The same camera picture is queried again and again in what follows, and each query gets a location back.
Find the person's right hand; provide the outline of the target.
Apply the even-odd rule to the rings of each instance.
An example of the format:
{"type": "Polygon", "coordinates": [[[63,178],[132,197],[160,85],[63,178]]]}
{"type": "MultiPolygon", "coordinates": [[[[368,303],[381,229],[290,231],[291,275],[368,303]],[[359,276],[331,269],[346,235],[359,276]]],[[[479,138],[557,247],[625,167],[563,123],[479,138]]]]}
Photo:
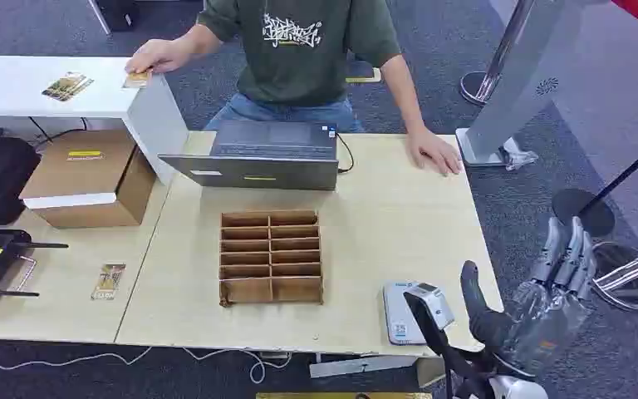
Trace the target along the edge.
{"type": "Polygon", "coordinates": [[[193,54],[182,38],[174,40],[150,39],[143,44],[125,65],[127,73],[174,71],[186,64],[193,54]]]}

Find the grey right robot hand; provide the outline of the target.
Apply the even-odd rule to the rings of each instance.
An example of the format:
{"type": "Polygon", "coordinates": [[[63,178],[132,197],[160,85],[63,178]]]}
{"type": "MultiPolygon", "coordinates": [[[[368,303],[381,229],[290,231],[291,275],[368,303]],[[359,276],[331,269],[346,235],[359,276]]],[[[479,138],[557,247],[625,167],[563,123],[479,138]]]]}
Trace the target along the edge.
{"type": "Polygon", "coordinates": [[[467,260],[460,284],[472,335],[508,366],[531,376],[572,342],[592,310],[586,306],[596,272],[592,239],[578,216],[562,243],[561,225],[548,220],[547,239],[528,279],[521,282],[508,311],[490,308],[479,287],[475,262],[467,260]]]}

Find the person's left hand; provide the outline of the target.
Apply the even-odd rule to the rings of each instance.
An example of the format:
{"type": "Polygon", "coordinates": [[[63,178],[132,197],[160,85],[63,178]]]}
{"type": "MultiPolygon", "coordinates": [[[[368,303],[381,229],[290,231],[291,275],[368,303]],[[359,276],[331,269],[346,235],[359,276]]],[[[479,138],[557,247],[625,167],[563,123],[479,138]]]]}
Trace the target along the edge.
{"type": "Polygon", "coordinates": [[[413,165],[420,169],[429,165],[443,176],[462,170],[458,151],[425,126],[408,129],[406,148],[413,165]]]}

